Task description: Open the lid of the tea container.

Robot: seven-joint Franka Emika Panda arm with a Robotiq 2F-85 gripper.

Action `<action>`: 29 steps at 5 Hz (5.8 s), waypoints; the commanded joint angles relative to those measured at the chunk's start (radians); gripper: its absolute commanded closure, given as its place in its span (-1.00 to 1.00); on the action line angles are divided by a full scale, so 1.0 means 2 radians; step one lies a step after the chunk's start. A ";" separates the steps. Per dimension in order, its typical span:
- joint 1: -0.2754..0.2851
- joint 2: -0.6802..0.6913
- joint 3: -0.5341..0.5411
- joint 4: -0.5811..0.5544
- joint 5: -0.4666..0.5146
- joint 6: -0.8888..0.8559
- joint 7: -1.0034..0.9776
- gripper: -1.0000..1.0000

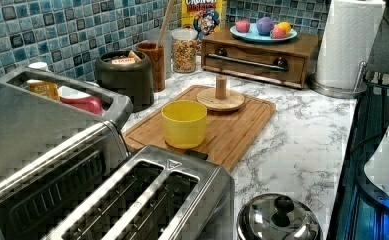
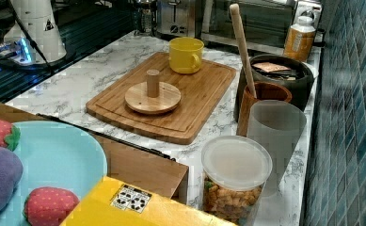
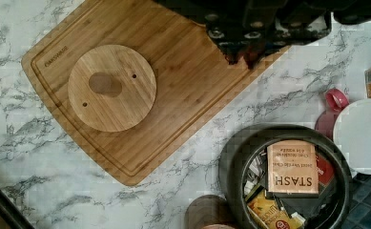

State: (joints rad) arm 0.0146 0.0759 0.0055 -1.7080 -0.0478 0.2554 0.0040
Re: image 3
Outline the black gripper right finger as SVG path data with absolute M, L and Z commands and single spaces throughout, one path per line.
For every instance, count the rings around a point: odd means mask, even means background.
M 248 0 L 248 27 L 259 35 L 248 49 L 248 67 L 285 46 L 327 36 L 331 18 L 343 25 L 371 21 L 371 0 Z

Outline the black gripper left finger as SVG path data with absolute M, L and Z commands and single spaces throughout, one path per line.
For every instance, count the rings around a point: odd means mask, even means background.
M 264 57 L 277 52 L 266 39 L 264 22 L 254 28 L 243 22 L 248 4 L 253 0 L 154 0 L 204 26 L 207 36 L 217 46 L 230 65 L 243 58 L 247 65 L 256 65 Z

